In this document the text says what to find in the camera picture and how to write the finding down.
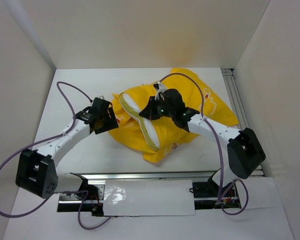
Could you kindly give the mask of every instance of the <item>wall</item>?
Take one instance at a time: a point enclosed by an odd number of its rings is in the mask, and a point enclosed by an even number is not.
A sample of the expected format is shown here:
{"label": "wall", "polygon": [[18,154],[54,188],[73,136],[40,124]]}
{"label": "wall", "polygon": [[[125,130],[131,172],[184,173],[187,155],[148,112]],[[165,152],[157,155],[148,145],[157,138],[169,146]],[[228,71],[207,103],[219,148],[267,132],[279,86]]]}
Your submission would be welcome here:
{"label": "wall", "polygon": [[[0,163],[34,140],[53,71],[0,0]],[[16,159],[0,174],[0,209],[10,213],[18,188]],[[8,219],[0,217],[0,240]]]}
{"label": "wall", "polygon": [[234,68],[269,0],[21,0],[58,69]]}
{"label": "wall", "polygon": [[300,0],[270,1],[234,73],[300,240]]}

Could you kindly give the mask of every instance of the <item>beige wall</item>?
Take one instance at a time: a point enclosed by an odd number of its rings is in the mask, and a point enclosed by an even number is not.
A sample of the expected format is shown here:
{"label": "beige wall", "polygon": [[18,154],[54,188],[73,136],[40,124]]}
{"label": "beige wall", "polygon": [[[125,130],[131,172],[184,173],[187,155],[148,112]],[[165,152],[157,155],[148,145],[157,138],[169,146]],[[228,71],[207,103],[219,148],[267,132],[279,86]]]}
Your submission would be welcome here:
{"label": "beige wall", "polygon": [[269,0],[21,0],[59,69],[234,68]]}
{"label": "beige wall", "polygon": [[[53,72],[0,0],[0,163],[34,140]],[[0,174],[0,209],[9,213],[18,188],[15,159]],[[0,240],[8,219],[0,217]]]}
{"label": "beige wall", "polygon": [[270,1],[234,73],[300,240],[300,0]]}

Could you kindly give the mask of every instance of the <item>white table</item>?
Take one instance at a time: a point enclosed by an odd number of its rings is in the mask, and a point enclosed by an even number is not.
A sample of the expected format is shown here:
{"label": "white table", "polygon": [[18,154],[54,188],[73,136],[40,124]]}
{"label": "white table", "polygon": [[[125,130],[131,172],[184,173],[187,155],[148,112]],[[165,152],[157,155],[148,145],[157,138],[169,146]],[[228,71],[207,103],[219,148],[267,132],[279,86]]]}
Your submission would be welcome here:
{"label": "white table", "polygon": [[[191,68],[191,70],[196,72],[230,106],[219,68]],[[74,84],[86,91],[91,98],[103,95],[110,100],[111,93],[120,93],[133,86],[152,83],[169,71],[169,68],[57,70],[35,140],[58,133],[71,120],[70,110],[59,94],[56,82]],[[62,87],[75,110],[79,111],[89,104],[87,99],[76,90],[67,86]],[[179,146],[159,165],[155,165],[144,161],[141,153],[115,142],[108,133],[102,133],[92,134],[81,141],[60,162],[58,170],[76,173],[215,171],[219,165],[216,145],[203,137],[198,137],[190,144]],[[196,215],[193,216],[119,217],[112,219],[97,231],[81,229],[75,212],[56,212],[58,196],[54,195],[33,214],[10,219],[4,239],[293,239],[272,179],[260,181],[260,178],[253,178],[248,182],[247,187],[251,190],[250,198],[254,201],[249,205],[249,209],[239,216],[227,216],[220,210],[212,209],[196,211]],[[268,201],[264,202],[263,199],[268,196]],[[24,213],[41,201],[41,198],[19,189],[12,213]],[[81,215],[86,225],[94,225],[101,220],[99,217],[91,217],[88,212]]]}

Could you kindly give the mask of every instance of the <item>yellow garment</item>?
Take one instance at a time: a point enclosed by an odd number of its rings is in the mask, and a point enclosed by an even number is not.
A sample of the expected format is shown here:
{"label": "yellow garment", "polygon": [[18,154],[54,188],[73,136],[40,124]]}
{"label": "yellow garment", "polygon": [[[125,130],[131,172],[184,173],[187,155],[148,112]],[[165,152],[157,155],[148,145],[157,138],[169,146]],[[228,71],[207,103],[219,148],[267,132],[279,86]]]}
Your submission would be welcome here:
{"label": "yellow garment", "polygon": [[[238,119],[228,106],[204,83],[198,76],[185,68],[173,68],[171,73],[182,73],[192,78],[202,89],[204,94],[204,115],[226,126],[238,124]],[[200,111],[202,99],[199,90],[184,76],[172,75],[163,81],[167,89],[177,89],[187,107]],[[156,94],[156,90],[151,85],[141,85],[130,88],[124,93],[128,94],[137,106],[143,110],[148,104],[149,97]],[[143,159],[157,163],[164,156],[170,153],[178,145],[189,143],[198,135],[189,133],[175,126],[168,117],[161,117],[151,121],[157,135],[159,146],[154,144],[146,130],[144,120],[138,113],[133,111],[123,98],[122,94],[113,94],[113,109],[119,128],[111,130],[109,133],[118,142],[137,151],[143,152]]]}

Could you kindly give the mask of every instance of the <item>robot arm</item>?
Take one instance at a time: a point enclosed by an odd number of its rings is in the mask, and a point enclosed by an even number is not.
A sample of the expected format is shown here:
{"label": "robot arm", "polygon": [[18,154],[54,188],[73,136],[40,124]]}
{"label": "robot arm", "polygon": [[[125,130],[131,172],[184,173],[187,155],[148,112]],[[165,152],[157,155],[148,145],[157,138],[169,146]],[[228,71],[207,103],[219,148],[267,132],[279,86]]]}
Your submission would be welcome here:
{"label": "robot arm", "polygon": [[[139,115],[149,120],[157,120],[161,117],[172,118],[177,127],[216,142],[213,128],[221,147],[228,152],[228,162],[224,164],[222,188],[236,179],[247,179],[265,160],[266,155],[254,131],[250,128],[239,130],[202,117],[199,111],[186,107],[176,89],[166,89],[161,82],[154,84],[154,87],[157,89],[157,94],[150,97],[147,106]],[[211,176],[209,182],[217,189],[220,187],[220,178],[219,169]]]}
{"label": "robot arm", "polygon": [[98,192],[80,175],[58,175],[56,167],[78,142],[91,133],[99,134],[118,127],[111,103],[96,97],[91,106],[75,115],[74,126],[69,131],[71,125],[61,132],[60,137],[37,149],[27,149],[21,153],[15,179],[19,187],[44,199],[59,192]]}

